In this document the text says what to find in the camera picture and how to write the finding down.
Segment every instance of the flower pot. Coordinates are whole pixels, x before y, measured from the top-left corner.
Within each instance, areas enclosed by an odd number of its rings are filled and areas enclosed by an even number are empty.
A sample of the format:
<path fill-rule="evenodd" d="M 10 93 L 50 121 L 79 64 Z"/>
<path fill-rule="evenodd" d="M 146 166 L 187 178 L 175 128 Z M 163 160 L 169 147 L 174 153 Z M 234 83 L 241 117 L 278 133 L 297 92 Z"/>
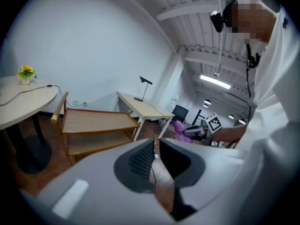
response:
<path fill-rule="evenodd" d="M 23 79 L 21 80 L 21 84 L 22 84 L 22 85 L 29 85 L 30 82 L 31 82 L 30 77 L 23 78 Z"/>

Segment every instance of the purple cloth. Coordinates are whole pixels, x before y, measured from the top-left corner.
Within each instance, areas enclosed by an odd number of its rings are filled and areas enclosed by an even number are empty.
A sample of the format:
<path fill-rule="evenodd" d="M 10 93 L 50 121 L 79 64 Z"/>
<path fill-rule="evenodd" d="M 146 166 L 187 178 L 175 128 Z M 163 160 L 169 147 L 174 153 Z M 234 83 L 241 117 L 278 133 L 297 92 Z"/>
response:
<path fill-rule="evenodd" d="M 186 142 L 186 143 L 192 143 L 193 142 L 192 137 L 188 137 L 188 136 L 183 135 L 183 132 L 186 130 L 186 128 L 180 121 L 175 121 L 174 128 L 175 128 L 175 132 L 176 132 L 176 135 L 177 135 L 177 138 L 178 138 L 179 141 Z"/>

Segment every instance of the round table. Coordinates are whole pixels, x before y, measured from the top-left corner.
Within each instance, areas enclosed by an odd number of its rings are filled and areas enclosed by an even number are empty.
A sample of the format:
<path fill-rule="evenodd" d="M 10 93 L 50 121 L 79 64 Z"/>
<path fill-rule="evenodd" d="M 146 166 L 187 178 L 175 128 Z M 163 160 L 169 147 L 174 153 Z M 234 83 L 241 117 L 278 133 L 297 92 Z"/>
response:
<path fill-rule="evenodd" d="M 19 167 L 29 174 L 43 170 L 50 161 L 51 147 L 44 139 L 37 112 L 50 104 L 57 95 L 57 87 L 44 87 L 49 82 L 34 80 L 29 85 L 21 85 L 16 76 L 0 78 L 0 129 L 6 129 L 9 139 L 16 148 L 16 160 Z M 6 105 L 2 105 L 22 93 Z M 37 135 L 23 138 L 18 122 L 32 117 Z"/>

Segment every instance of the wooden shelf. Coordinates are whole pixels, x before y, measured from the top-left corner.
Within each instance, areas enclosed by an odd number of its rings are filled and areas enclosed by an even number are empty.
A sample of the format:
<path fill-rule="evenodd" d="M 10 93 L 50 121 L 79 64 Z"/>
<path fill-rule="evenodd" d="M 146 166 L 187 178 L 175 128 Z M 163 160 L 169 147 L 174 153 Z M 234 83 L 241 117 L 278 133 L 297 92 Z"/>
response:
<path fill-rule="evenodd" d="M 69 136 L 69 154 L 91 154 L 132 142 L 125 131 Z"/>
<path fill-rule="evenodd" d="M 127 113 L 67 109 L 62 125 L 63 134 L 93 134 L 138 128 Z"/>

